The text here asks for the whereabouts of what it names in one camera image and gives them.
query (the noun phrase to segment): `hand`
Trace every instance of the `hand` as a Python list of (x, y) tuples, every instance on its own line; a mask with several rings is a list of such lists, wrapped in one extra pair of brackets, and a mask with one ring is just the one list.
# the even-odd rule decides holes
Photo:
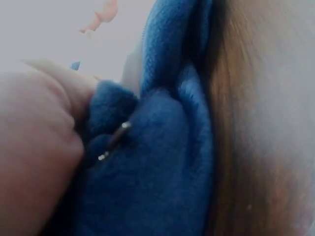
[(0, 73), (0, 235), (34, 236), (65, 192), (82, 156), (74, 126), (95, 80), (47, 60)]

